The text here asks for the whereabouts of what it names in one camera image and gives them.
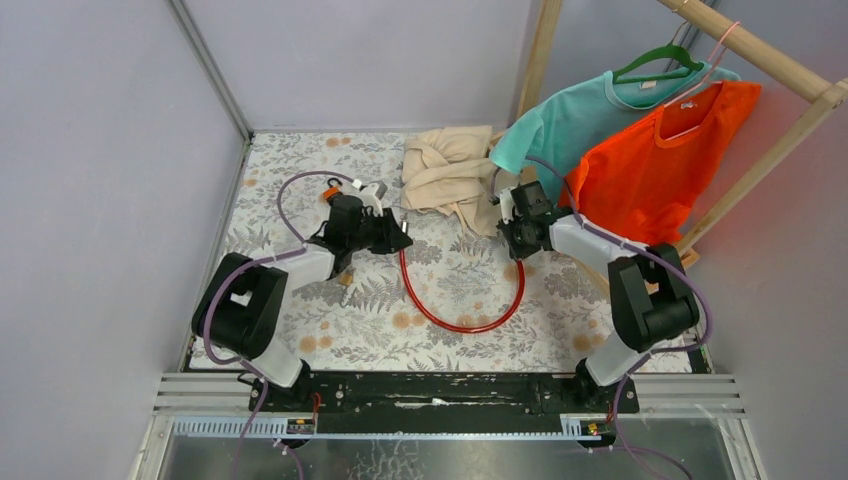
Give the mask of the red cable lock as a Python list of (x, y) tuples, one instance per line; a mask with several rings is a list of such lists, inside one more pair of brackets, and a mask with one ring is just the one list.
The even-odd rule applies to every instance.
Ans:
[(400, 275), (423, 319), (472, 335), (518, 314), (533, 268), (512, 260), (502, 238), (478, 235), (439, 213), (411, 212), (405, 220), (414, 244), (399, 254)]

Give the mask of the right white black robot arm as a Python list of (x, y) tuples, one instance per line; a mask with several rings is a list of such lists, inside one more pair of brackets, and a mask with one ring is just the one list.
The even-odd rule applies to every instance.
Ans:
[(554, 251), (591, 267), (608, 283), (613, 331), (578, 363), (570, 391), (583, 410), (613, 405), (613, 387), (628, 372), (659, 343), (698, 324), (696, 296), (673, 246), (634, 242), (570, 207), (556, 207), (538, 182), (507, 187), (495, 202), (501, 210), (497, 228), (512, 259)]

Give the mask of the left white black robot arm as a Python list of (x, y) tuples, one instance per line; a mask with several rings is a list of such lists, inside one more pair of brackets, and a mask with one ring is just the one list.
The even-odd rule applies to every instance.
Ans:
[(262, 259), (225, 255), (196, 307), (193, 333), (272, 383), (272, 398), (282, 408), (299, 410), (311, 387), (300, 377), (305, 361), (276, 336), (285, 301), (301, 287), (338, 277), (356, 252), (392, 255), (412, 244), (390, 208), (341, 194), (299, 249)]

